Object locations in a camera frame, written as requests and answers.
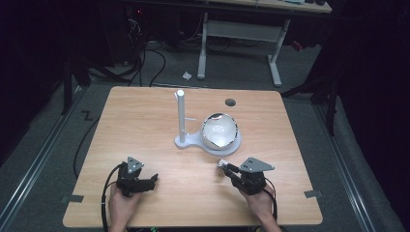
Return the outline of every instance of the wooden table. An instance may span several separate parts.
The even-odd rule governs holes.
[[[184,89],[188,133],[216,112],[230,114],[242,143],[224,158],[240,165],[248,157],[272,164],[265,172],[277,190],[279,224],[318,224],[317,200],[278,92]],[[114,87],[79,174],[64,216],[68,227],[101,227],[101,196],[109,172],[131,156],[145,164],[141,179],[159,173],[155,190],[145,192],[130,226],[248,226],[258,224],[245,198],[217,170],[218,158],[202,149],[178,149],[178,110],[172,88]],[[227,106],[226,99],[236,101]]]

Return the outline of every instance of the white cylinder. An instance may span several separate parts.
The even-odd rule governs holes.
[[[178,118],[179,118],[179,130],[180,130],[180,142],[185,142],[185,100],[184,90],[177,91],[178,98]]]

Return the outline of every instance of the cable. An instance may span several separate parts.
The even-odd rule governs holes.
[[[142,66],[144,66],[145,64],[145,49],[144,49],[144,58],[142,59]],[[141,66],[141,70],[139,71],[139,86],[142,87],[142,66]]]
[[[76,164],[76,160],[77,160],[77,157],[78,157],[78,154],[79,154],[79,150],[81,149],[81,146],[82,146],[82,144],[84,143],[85,138],[87,137],[88,133],[89,133],[89,132],[91,131],[91,129],[97,124],[97,122],[99,122],[100,117],[101,117],[101,116],[99,116],[99,117],[96,119],[96,121],[94,121],[94,123],[91,125],[91,127],[90,127],[90,128],[85,132],[85,134],[82,136],[81,142],[79,143],[78,148],[77,148],[77,150],[76,150],[76,152],[75,152],[74,161],[73,161],[73,172],[74,172],[75,179],[78,179],[78,173],[77,173],[77,171],[76,171],[75,164]]]
[[[160,69],[160,71],[151,79],[151,82],[150,82],[150,87],[152,87],[152,85],[153,85],[153,83],[154,83],[154,80],[160,75],[160,73],[163,71],[163,69],[165,68],[165,57],[162,55],[162,54],[160,54],[159,52],[157,52],[156,50],[151,50],[152,52],[155,52],[155,53],[157,53],[157,54],[159,54],[161,57],[162,57],[162,59],[163,59],[163,65],[162,65],[162,68]]]
[[[109,173],[109,175],[108,175],[108,177],[107,177],[107,179],[106,179],[106,181],[105,181],[105,185],[104,185],[104,187],[103,187],[103,191],[102,191],[102,227],[103,227],[103,230],[104,230],[105,232],[108,232],[108,223],[106,222],[106,211],[105,211],[105,199],[106,199],[105,192],[106,192],[106,189],[108,189],[108,187],[109,187],[110,185],[112,185],[112,184],[115,183],[115,182],[112,182],[111,184],[108,184],[109,180],[111,179],[112,174],[114,174],[114,172],[115,172],[118,168],[120,168],[121,165],[122,165],[122,164],[118,164],[118,165],[117,165],[116,167],[114,167],[114,169],[112,169],[112,171]]]
[[[271,197],[272,202],[274,203],[273,215],[274,215],[275,220],[278,220],[277,190],[275,189],[274,184],[268,178],[265,178],[265,180],[267,180],[271,184],[272,189],[274,189],[274,194],[273,195],[270,192],[268,192],[266,189],[263,189],[263,191],[268,193],[268,195]]]
[[[196,36],[196,35],[198,34],[199,28],[201,27],[201,22],[202,22],[203,16],[204,16],[204,13],[201,14],[201,17],[199,18],[198,26],[196,27],[196,30],[195,30],[195,32],[192,34],[192,36],[191,36],[189,39],[186,39],[186,40],[184,40],[184,41],[181,41],[181,43],[183,43],[183,42],[190,42],[190,41],[194,41],[194,40],[197,40],[197,39],[201,38],[200,36],[194,38],[194,36]]]
[[[142,66],[144,65],[143,61],[141,61],[141,58],[138,56],[138,63],[139,63],[139,67],[138,70],[135,72],[135,74],[132,76],[128,86],[132,85],[133,80],[135,79],[135,77],[139,74],[139,76],[141,76],[141,69]]]
[[[253,44],[246,44],[246,43],[240,43],[240,41],[244,42],[245,40],[233,40],[232,44],[245,46],[245,47],[255,47],[255,46],[259,46],[259,45],[263,45],[263,44],[267,43],[267,42],[263,42],[263,41],[257,41],[257,42],[253,42]]]
[[[215,51],[215,52],[222,52],[222,51],[225,51],[227,48],[229,48],[230,46],[231,46],[231,39],[229,39],[229,38],[214,38],[214,40],[215,41],[227,41],[227,45],[224,47],[224,48],[222,48],[222,49],[219,49],[219,50],[217,50],[217,49],[212,49],[211,47],[209,47],[208,45],[207,45],[207,48],[209,49],[209,50],[211,50],[211,51]]]

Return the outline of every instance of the table leg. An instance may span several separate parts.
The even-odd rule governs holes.
[[[286,36],[287,28],[289,27],[290,19],[286,19],[283,23],[283,26],[280,30],[277,47],[273,55],[268,56],[269,67],[271,68],[271,75],[272,79],[274,80],[274,84],[277,87],[281,86],[280,76],[278,73],[278,66],[277,66],[277,59],[280,52],[280,48],[283,44],[284,37]]]
[[[201,53],[199,54],[199,64],[198,64],[198,79],[205,79],[205,69],[206,69],[206,39],[208,34],[208,13],[204,13],[204,22],[202,26],[202,46]]]

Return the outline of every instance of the haptic device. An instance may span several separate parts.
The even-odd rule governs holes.
[[[152,176],[151,179],[140,180],[138,177],[143,166],[144,163],[132,157],[128,157],[128,162],[122,162],[121,164],[118,164],[111,171],[111,173],[109,173],[102,191],[102,226],[104,231],[108,231],[105,212],[105,192],[110,185],[116,184],[117,188],[120,189],[123,195],[126,197],[132,197],[135,193],[138,192],[154,190],[155,183],[158,179],[158,173]],[[117,169],[117,181],[109,184],[108,182],[111,179],[111,176]]]
[[[266,192],[272,199],[274,204],[273,217],[278,219],[278,206],[276,200],[276,190],[271,181],[265,178],[264,171],[274,170],[275,168],[264,161],[255,158],[248,158],[239,167],[227,162],[224,159],[220,159],[217,167],[223,170],[225,176],[229,177],[232,182],[232,186],[238,190],[246,193],[247,195],[255,195],[261,191]],[[274,194],[271,194],[267,190],[266,181],[268,181],[274,189]]]

